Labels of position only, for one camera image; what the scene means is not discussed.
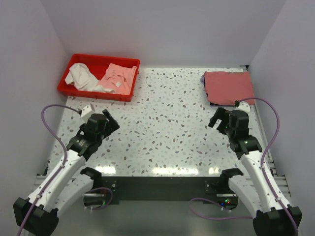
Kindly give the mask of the white graphic t-shirt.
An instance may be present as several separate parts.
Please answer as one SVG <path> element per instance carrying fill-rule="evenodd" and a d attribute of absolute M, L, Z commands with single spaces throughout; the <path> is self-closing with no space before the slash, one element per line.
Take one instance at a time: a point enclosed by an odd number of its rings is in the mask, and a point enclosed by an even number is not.
<path fill-rule="evenodd" d="M 69 68 L 65 78 L 67 85 L 74 85 L 77 90 L 89 92 L 113 93 L 111 88 L 104 88 L 98 84 L 98 79 L 83 63 L 75 63 Z"/>

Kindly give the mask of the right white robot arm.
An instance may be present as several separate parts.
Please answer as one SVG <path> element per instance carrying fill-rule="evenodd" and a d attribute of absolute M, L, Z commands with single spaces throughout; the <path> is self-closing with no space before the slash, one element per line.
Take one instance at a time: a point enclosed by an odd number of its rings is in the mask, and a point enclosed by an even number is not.
<path fill-rule="evenodd" d="M 219 120 L 217 130 L 228 137 L 230 148 L 247 170 L 253 185 L 246 183 L 237 169 L 222 171 L 219 187 L 224 193 L 234 192 L 252 216 L 258 236 L 296 236 L 302 219 L 299 207 L 292 207 L 273 178 L 263 157 L 258 139 L 250 134 L 250 107 L 246 103 L 229 111 L 217 108 L 209 127 Z"/>

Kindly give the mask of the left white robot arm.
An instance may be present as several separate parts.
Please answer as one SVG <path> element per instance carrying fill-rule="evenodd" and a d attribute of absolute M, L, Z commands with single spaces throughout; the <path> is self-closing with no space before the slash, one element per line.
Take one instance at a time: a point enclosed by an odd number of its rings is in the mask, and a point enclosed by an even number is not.
<path fill-rule="evenodd" d="M 46 179 L 25 199 L 18 198 L 14 215 L 19 226 L 18 235 L 26 230 L 35 236 L 49 236 L 55 230 L 62 210 L 85 193 L 106 193 L 99 210 L 113 200 L 113 190 L 102 186 L 102 174 L 86 167 L 102 141 L 120 126 L 107 109 L 96 113 L 92 105 L 78 111 L 83 124 L 67 145 L 62 145 L 63 156 Z"/>

